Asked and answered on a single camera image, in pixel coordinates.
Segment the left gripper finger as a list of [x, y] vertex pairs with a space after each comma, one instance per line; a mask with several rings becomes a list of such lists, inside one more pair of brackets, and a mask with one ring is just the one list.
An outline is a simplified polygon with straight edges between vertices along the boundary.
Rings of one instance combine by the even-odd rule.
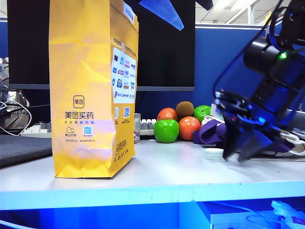
[[196, 0], [196, 2], [206, 10], [210, 10], [213, 7], [212, 0]]
[[141, 0], [139, 4], [181, 31], [184, 24], [170, 0]]

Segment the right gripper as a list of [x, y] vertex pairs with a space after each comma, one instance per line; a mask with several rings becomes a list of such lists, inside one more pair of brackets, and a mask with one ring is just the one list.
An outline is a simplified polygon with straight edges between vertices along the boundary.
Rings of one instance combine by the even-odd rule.
[[285, 117], [289, 90], [256, 90], [251, 98], [221, 90], [215, 92], [215, 102], [226, 126], [224, 159], [240, 150], [237, 160], [242, 163], [290, 130]]

